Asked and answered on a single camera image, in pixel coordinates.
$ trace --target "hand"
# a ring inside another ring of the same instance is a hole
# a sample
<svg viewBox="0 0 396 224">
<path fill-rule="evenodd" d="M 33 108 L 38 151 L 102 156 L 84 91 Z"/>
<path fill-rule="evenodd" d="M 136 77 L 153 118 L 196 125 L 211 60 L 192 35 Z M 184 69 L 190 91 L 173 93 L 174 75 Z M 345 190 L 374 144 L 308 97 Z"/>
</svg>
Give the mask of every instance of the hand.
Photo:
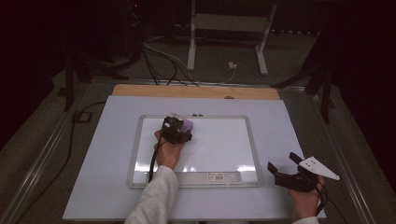
<svg viewBox="0 0 396 224">
<path fill-rule="evenodd" d="M 155 132 L 155 137 L 157 140 L 161 137 L 161 131 Z M 160 148 L 158 149 L 157 154 L 157 163 L 158 165 L 163 165 L 175 169 L 178 160 L 180 159 L 181 149 L 184 147 L 184 144 L 173 145 L 167 142 L 165 139 L 161 139 Z"/>
<path fill-rule="evenodd" d="M 322 190 L 322 185 L 324 185 L 323 176 L 318 175 L 318 182 L 321 185 L 317 184 L 317 187 Z M 315 217 L 317 215 L 320 196 L 315 189 L 307 193 L 289 189 L 289 195 L 293 200 L 293 209 L 297 218 Z"/>
</svg>

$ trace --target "whiteboard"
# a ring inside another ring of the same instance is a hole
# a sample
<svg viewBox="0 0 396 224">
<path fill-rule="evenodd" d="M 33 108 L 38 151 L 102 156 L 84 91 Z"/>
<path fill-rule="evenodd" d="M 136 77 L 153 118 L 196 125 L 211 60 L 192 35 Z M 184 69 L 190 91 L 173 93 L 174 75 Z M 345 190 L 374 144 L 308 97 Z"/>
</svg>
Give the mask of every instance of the whiteboard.
<svg viewBox="0 0 396 224">
<path fill-rule="evenodd" d="M 148 183 L 149 166 L 166 116 L 140 117 L 129 168 L 128 187 Z M 258 169 L 248 117 L 187 117 L 192 139 L 185 144 L 175 168 L 181 188 L 259 187 Z"/>
</svg>

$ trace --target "white sleeve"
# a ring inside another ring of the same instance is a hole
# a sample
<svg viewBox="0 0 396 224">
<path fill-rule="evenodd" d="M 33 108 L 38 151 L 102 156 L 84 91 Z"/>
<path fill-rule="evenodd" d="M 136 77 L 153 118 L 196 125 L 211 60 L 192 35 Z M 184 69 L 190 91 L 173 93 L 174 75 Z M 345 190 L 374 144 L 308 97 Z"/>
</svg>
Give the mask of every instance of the white sleeve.
<svg viewBox="0 0 396 224">
<path fill-rule="evenodd" d="M 319 224 L 317 217 L 305 217 L 293 222 L 292 224 Z"/>
<path fill-rule="evenodd" d="M 166 223 L 172 211 L 178 190 L 178 181 L 172 169 L 160 166 L 145 187 L 126 224 Z"/>
</svg>

